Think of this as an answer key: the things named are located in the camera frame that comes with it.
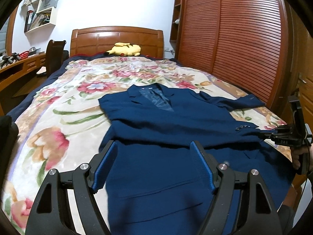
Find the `floral bedspread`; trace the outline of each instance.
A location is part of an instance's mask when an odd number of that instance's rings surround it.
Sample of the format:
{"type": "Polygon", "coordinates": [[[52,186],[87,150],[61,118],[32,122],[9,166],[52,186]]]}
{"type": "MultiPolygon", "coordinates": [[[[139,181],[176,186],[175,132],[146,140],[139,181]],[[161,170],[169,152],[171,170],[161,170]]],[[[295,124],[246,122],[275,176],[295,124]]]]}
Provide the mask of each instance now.
{"type": "MultiPolygon", "coordinates": [[[[25,232],[30,209],[47,172],[51,168],[60,172],[73,170],[98,153],[110,126],[98,99],[108,93],[125,91],[133,84],[154,82],[229,99],[246,95],[210,74],[179,67],[167,59],[110,57],[70,62],[62,76],[37,92],[32,104],[16,121],[19,127],[19,138],[13,150],[16,155],[11,160],[1,200],[2,209],[21,234],[25,232]]],[[[284,124],[265,107],[235,110],[231,115],[261,129],[284,124]]],[[[291,159],[289,148],[267,142],[291,159]]],[[[108,224],[106,190],[100,190],[95,198],[108,224]]],[[[72,190],[69,201],[76,231],[85,234],[72,190]]]]}

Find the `navy blue suit jacket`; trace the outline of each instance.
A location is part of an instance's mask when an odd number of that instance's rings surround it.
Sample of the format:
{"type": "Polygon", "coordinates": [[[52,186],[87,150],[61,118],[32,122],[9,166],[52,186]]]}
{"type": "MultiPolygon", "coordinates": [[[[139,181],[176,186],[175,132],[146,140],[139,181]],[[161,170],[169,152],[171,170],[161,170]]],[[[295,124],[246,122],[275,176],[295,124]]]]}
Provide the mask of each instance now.
{"type": "MultiPolygon", "coordinates": [[[[194,140],[233,170],[259,170],[277,208],[287,194],[294,177],[291,163],[260,139],[255,124],[229,114],[264,106],[254,95],[232,100],[156,83],[133,85],[99,103],[112,123],[99,150],[111,139],[118,144],[106,182],[112,234],[197,232],[212,195],[190,157],[194,140]]],[[[232,207],[225,232],[234,217],[232,207]]]]}

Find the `blue gripper pad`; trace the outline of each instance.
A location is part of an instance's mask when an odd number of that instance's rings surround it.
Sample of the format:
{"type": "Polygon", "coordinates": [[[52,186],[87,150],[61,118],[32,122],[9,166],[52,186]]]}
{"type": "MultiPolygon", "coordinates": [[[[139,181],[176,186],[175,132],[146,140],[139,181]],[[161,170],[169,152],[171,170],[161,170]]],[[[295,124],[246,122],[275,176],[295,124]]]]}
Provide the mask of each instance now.
{"type": "Polygon", "coordinates": [[[112,168],[112,165],[116,157],[117,157],[117,144],[113,142],[94,173],[94,183],[92,185],[92,190],[94,193],[97,193],[99,189],[102,189],[104,187],[106,178],[108,177],[108,174],[112,168]]]}
{"type": "Polygon", "coordinates": [[[192,161],[197,168],[202,184],[213,194],[216,190],[216,187],[213,183],[212,171],[210,170],[208,164],[204,160],[200,150],[194,142],[190,144],[190,154],[192,161]]]}

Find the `white wall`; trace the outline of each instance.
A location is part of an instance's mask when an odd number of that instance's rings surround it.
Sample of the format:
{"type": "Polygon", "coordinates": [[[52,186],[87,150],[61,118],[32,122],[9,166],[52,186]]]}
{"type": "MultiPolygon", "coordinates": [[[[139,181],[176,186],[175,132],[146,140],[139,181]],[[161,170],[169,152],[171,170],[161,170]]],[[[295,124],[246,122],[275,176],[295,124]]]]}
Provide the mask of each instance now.
{"type": "MultiPolygon", "coordinates": [[[[66,40],[69,51],[73,29],[93,26],[137,26],[164,33],[164,47],[169,43],[174,0],[59,0],[54,28],[24,34],[26,13],[32,7],[18,7],[14,24],[12,51],[21,53],[35,46],[45,51],[49,40],[66,40]]],[[[165,52],[166,58],[173,57],[165,52]]]]}

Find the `sliding wardrobe door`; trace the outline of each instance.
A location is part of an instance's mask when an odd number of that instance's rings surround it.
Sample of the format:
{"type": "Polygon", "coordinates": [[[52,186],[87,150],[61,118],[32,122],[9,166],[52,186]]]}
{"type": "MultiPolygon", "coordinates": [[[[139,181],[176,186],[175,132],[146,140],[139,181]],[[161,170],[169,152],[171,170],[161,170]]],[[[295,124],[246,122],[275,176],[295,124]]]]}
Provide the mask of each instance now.
{"type": "Polygon", "coordinates": [[[214,49],[219,0],[185,0],[178,60],[208,71],[214,49]]]}
{"type": "Polygon", "coordinates": [[[221,0],[213,75],[267,102],[281,56],[278,0],[221,0]]]}
{"type": "Polygon", "coordinates": [[[283,0],[184,0],[176,58],[254,93],[271,107],[286,68],[283,0]]]}

